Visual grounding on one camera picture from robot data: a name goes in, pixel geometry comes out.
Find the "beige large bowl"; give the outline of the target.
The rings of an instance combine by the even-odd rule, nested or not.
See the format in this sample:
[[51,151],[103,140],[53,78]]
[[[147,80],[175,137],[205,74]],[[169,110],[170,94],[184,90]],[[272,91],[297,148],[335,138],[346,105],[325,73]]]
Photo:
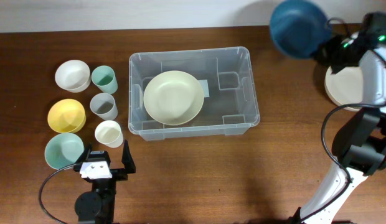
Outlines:
[[159,123],[178,126],[188,123],[201,111],[204,90],[191,74],[171,70],[156,75],[143,94],[144,107]]
[[346,67],[333,74],[327,69],[324,87],[328,97],[337,106],[360,103],[363,97],[363,74],[359,67]]

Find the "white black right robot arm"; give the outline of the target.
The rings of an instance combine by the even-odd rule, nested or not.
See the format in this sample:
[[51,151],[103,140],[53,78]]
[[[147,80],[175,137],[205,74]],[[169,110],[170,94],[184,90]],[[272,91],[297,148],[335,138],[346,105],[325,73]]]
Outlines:
[[299,207],[288,223],[332,223],[355,188],[386,168],[386,13],[364,16],[359,33],[335,35],[311,54],[332,72],[357,65],[364,82],[359,111],[337,132],[324,150],[333,163],[313,198]]

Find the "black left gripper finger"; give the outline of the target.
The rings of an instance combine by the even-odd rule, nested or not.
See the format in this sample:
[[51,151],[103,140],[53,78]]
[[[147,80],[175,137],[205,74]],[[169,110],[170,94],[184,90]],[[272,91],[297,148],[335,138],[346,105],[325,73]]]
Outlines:
[[84,150],[81,153],[80,157],[77,159],[77,163],[85,162],[89,158],[89,155],[90,155],[91,151],[92,151],[92,144],[89,143],[88,146],[86,146],[84,148]]
[[123,144],[123,154],[121,158],[121,162],[124,165],[124,168],[127,173],[135,173],[136,172],[136,166],[134,164],[134,160],[132,158],[130,149],[129,149],[129,144],[127,140],[124,140]]

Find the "dark blue large bowl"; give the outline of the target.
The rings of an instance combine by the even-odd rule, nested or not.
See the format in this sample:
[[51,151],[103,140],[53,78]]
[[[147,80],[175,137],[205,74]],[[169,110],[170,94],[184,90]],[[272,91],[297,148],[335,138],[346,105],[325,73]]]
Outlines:
[[311,58],[319,45],[332,37],[324,11],[315,3],[283,1],[270,19],[271,39],[279,51],[298,59]]

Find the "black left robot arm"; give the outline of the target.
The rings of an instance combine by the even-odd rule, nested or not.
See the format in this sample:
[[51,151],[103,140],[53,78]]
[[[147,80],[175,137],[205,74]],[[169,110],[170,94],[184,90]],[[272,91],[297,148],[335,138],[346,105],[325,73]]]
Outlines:
[[127,141],[123,143],[121,162],[123,168],[110,168],[110,156],[106,151],[94,151],[88,145],[73,168],[81,178],[92,185],[75,201],[75,213],[79,223],[113,223],[116,183],[128,180],[136,172],[136,166]]

